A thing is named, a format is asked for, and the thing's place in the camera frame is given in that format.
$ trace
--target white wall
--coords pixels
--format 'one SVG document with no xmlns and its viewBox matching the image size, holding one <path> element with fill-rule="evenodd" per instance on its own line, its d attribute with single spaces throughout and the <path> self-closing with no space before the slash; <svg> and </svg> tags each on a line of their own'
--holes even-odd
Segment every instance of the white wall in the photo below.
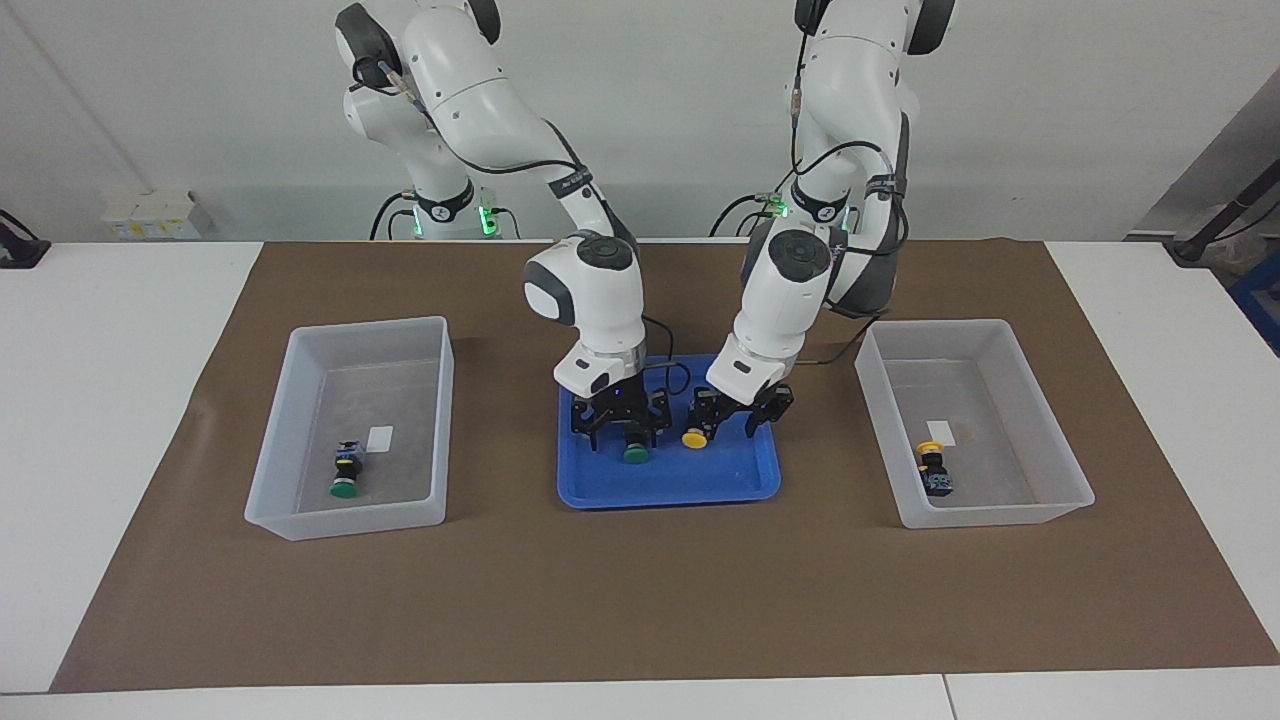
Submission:
<svg viewBox="0 0 1280 720">
<path fill-rule="evenodd" d="M 1138 224 L 1146 231 L 1172 231 L 1179 237 L 1199 232 L 1216 214 L 1280 158 L 1280 70 L 1222 128 L 1204 152 L 1196 158 L 1169 192 Z M 1280 186 L 1271 190 L 1240 217 L 1238 225 L 1258 218 L 1276 201 Z M 1258 225 L 1260 232 L 1280 231 L 1275 214 Z"/>
<path fill-rule="evenodd" d="M 362 237 L 404 183 L 339 111 L 346 1 L 0 0 L 148 183 L 195 190 L 225 237 L 271 240 Z M 1120 238 L 1280 63 L 1275 0 L 957 5 L 942 49 L 906 68 L 923 105 L 916 237 Z M 785 169 L 790 0 L 499 6 L 504 68 L 637 234 L 701 234 Z M 13 54 L 0 49 L 0 204 L 88 238 L 97 187 L 129 181 Z M 570 229 L 544 188 L 490 184 L 526 234 Z"/>
</svg>

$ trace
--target brown paper mat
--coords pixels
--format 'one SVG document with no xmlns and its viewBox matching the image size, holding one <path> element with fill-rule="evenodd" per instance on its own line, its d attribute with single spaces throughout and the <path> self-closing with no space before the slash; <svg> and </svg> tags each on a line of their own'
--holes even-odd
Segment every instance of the brown paper mat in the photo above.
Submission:
<svg viewBox="0 0 1280 720">
<path fill-rule="evenodd" d="M 535 251 L 268 245 L 54 691 L 1280 661 L 1043 246 L 904 252 L 893 316 L 1007 319 L 1097 493 L 961 530 L 899 525 L 847 364 L 791 377 L 769 502 L 562 506 L 550 369 L 573 333 L 525 306 Z M 742 252 L 644 249 L 678 350 L 719 348 Z M 448 520 L 296 543 L 246 523 L 289 332 L 436 314 L 457 356 Z M 824 316 L 805 355 L 855 328 Z"/>
</svg>

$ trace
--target translucent plastic bin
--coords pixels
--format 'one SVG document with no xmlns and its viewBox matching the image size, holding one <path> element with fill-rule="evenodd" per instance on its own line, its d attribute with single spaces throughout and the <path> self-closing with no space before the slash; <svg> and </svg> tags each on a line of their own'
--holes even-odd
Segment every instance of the translucent plastic bin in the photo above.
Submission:
<svg viewBox="0 0 1280 720">
<path fill-rule="evenodd" d="M 444 318 L 293 331 L 244 519 L 291 541 L 440 524 L 452 405 Z M 374 428 L 389 448 L 370 447 L 356 497 L 329 495 L 338 443 Z"/>
<path fill-rule="evenodd" d="M 1044 523 L 1093 503 L 1009 323 L 876 323 L 855 366 L 908 528 Z M 915 447 L 947 432 L 955 489 L 929 497 Z"/>
</svg>

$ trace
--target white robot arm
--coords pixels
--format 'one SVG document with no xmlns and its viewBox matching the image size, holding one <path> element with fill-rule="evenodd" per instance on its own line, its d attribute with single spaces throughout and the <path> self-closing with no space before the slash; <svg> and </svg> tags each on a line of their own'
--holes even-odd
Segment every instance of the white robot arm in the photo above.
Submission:
<svg viewBox="0 0 1280 720">
<path fill-rule="evenodd" d="M 577 328 L 579 342 L 554 377 L 590 398 L 643 370 L 644 292 L 635 238 L 564 137 L 530 110 L 503 73 L 490 47 L 498 32 L 492 0 L 348 6 L 337 22 L 338 45 L 356 81 L 347 95 L 348 118 L 358 132 L 401 154 L 420 195 L 436 204 L 453 199 L 449 209 L 458 214 L 474 201 L 467 168 L 527 172 L 549 186 L 579 229 L 529 261 L 525 296 L 539 315 Z M 416 109 L 416 118 L 384 108 L 387 101 Z M 375 113 L 376 123 L 370 120 Z"/>
<path fill-rule="evenodd" d="M 850 318 L 883 313 L 906 233 L 905 108 L 915 104 L 899 65 L 905 53 L 937 47 L 952 4 L 797 0 L 805 45 L 792 95 L 800 158 L 788 211 L 753 234 L 742 309 L 707 375 L 733 404 L 759 409 L 781 387 L 790 405 L 778 383 L 823 306 Z M 865 178 L 864 201 L 859 227 L 847 232 L 841 217 L 855 177 Z M 695 416 L 692 429 L 712 436 L 716 424 Z"/>
<path fill-rule="evenodd" d="M 348 90 L 343 113 L 356 133 L 399 155 L 413 182 L 413 217 L 424 237 L 454 240 L 485 234 L 479 193 L 467 169 L 421 113 L 399 97 L 367 87 Z"/>
</svg>

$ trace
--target white table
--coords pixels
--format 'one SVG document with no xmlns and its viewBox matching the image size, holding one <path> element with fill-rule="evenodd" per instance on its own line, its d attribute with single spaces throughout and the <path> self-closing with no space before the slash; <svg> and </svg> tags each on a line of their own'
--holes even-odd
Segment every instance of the white table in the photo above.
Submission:
<svg viewBox="0 0 1280 720">
<path fill-rule="evenodd" d="M 0 274 L 0 692 L 42 692 L 261 246 L 61 245 Z M 1153 245 L 1055 261 L 1272 638 L 1280 360 Z M 1275 717 L 1280 669 L 4 697 L 3 717 Z"/>
</svg>

